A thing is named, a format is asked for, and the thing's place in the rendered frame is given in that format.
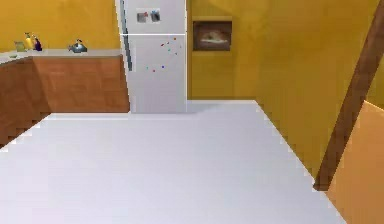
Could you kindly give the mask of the white fridge with magnets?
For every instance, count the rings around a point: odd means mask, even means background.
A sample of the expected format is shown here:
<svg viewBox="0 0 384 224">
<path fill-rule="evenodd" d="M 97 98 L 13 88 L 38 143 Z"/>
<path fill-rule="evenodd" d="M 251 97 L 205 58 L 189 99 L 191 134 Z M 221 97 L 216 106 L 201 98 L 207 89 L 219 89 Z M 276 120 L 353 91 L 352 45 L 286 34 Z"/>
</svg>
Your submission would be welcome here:
<svg viewBox="0 0 384 224">
<path fill-rule="evenodd" d="M 130 107 L 133 113 L 184 113 L 187 107 L 186 0 L 124 0 L 122 34 L 115 0 Z M 128 71 L 123 35 L 128 35 Z"/>
</svg>

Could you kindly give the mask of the brown kitchen counter cupboards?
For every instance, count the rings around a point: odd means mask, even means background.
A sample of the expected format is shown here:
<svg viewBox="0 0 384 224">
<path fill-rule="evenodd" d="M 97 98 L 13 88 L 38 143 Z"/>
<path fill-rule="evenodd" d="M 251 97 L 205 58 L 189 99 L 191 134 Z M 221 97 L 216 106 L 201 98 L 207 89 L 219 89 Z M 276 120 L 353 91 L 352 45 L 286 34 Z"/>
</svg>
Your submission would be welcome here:
<svg viewBox="0 0 384 224">
<path fill-rule="evenodd" d="M 0 148 L 52 113 L 129 110 L 118 50 L 0 53 Z"/>
</svg>

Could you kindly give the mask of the blue-grey kettle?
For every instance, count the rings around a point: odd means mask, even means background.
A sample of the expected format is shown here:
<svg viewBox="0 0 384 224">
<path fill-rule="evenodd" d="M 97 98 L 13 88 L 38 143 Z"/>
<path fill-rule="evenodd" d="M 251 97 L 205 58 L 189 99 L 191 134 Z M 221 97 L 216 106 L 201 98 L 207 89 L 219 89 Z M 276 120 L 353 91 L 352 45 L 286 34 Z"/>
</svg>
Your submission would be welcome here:
<svg viewBox="0 0 384 224">
<path fill-rule="evenodd" d="M 81 39 L 77 39 L 76 42 L 68 46 L 68 50 L 74 53 L 87 52 L 87 47 L 83 44 Z"/>
</svg>

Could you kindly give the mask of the yellow spray bottle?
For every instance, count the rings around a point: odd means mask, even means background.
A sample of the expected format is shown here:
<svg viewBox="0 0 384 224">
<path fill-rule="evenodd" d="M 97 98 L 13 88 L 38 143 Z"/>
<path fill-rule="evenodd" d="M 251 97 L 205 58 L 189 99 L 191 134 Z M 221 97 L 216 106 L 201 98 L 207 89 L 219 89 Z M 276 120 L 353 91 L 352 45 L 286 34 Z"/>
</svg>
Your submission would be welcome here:
<svg viewBox="0 0 384 224">
<path fill-rule="evenodd" d="M 33 40 L 31 38 L 30 33 L 29 32 L 25 32 L 24 34 L 25 34 L 25 38 L 26 38 L 25 41 L 26 41 L 27 48 L 29 50 L 33 50 L 34 49 L 34 43 L 33 43 Z"/>
</svg>

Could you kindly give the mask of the dark framed wall picture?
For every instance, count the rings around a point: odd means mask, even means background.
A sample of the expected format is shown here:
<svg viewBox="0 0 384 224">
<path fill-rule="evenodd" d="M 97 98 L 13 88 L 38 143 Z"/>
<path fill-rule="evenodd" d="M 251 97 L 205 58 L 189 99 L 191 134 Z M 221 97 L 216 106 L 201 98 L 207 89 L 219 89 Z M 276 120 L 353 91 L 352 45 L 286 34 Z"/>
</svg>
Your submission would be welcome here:
<svg viewBox="0 0 384 224">
<path fill-rule="evenodd" d="M 231 21 L 194 21 L 194 51 L 229 51 L 231 49 Z"/>
</svg>

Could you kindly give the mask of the brown room door frame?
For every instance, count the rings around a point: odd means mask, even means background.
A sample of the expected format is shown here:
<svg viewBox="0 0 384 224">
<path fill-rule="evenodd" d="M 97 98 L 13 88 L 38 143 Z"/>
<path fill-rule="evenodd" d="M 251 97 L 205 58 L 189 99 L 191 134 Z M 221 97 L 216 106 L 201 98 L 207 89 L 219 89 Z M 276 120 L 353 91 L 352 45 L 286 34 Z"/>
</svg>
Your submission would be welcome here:
<svg viewBox="0 0 384 224">
<path fill-rule="evenodd" d="M 379 0 L 313 188 L 327 191 L 384 55 L 384 0 Z"/>
</svg>

